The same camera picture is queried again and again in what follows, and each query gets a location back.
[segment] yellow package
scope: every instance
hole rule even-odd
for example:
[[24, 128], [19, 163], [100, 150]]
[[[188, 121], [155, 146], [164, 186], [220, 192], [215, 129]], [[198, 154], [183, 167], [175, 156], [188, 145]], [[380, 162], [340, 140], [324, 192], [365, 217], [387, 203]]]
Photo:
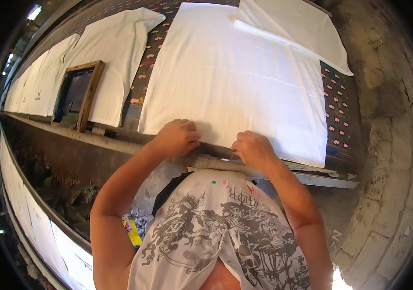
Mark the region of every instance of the yellow package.
[[142, 240], [140, 239], [133, 219], [130, 219], [127, 215], [124, 215], [122, 217], [122, 225], [124, 226], [124, 230], [128, 233], [133, 246], [142, 244]]

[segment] light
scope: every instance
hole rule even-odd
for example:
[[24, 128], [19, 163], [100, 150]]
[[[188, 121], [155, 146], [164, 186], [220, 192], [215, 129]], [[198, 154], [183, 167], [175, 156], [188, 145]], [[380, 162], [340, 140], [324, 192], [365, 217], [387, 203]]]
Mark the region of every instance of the light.
[[37, 15], [39, 15], [39, 13], [41, 12], [41, 10], [42, 10], [42, 6], [37, 6], [36, 9], [34, 9], [31, 13], [29, 13], [28, 19], [29, 20], [35, 20]]

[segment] left hand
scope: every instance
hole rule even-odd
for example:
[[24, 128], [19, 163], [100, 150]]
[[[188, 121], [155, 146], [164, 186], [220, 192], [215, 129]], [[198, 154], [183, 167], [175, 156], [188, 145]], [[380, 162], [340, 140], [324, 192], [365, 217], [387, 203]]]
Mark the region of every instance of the left hand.
[[200, 137], [193, 121], [176, 119], [163, 126], [150, 144], [163, 159], [170, 159], [200, 146]]

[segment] wooden frame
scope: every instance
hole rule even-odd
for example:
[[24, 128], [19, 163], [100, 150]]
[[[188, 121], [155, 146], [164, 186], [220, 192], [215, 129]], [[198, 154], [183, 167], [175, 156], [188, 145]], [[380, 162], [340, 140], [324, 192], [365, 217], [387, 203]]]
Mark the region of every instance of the wooden frame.
[[100, 77], [102, 76], [103, 69], [105, 68], [105, 63], [101, 60], [98, 61], [93, 61], [87, 64], [83, 65], [77, 65], [73, 67], [69, 67], [66, 69], [62, 82], [60, 84], [60, 89], [59, 93], [57, 96], [57, 100], [55, 101], [55, 107], [53, 110], [53, 116], [52, 116], [52, 122], [51, 125], [57, 126], [59, 123], [55, 122], [55, 118], [57, 117], [57, 111], [60, 106], [60, 101], [64, 97], [64, 82], [67, 80], [68, 74], [72, 72], [77, 72], [77, 71], [82, 71], [82, 70], [87, 70], [87, 69], [92, 69], [92, 74], [90, 75], [89, 83], [87, 85], [87, 89], [84, 93], [84, 96], [82, 98], [82, 104], [81, 104], [81, 109], [79, 110], [79, 118], [77, 119], [77, 130], [79, 132], [85, 132], [86, 131], [86, 126], [87, 126], [87, 120], [89, 118], [89, 113], [90, 113], [90, 108], [92, 106], [92, 102], [94, 101], [94, 95], [95, 91], [97, 89], [98, 83], [100, 81]]

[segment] patterned table surface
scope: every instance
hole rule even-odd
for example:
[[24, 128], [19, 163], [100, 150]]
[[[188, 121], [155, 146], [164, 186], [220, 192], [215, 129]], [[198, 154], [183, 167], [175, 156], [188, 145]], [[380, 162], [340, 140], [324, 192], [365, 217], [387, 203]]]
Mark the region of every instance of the patterned table surface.
[[[166, 19], [148, 33], [147, 46], [122, 111], [122, 129], [136, 131], [153, 66], [181, 2], [207, 2], [235, 7], [239, 4], [236, 0], [101, 0], [78, 11], [46, 35], [18, 70], [17, 75], [64, 38], [73, 33], [82, 35], [85, 27], [90, 23], [128, 9], [145, 7], [157, 11], [165, 15]], [[342, 75], [322, 62], [321, 77], [324, 84], [328, 126], [325, 168], [356, 173], [360, 155], [361, 121], [354, 78]]]

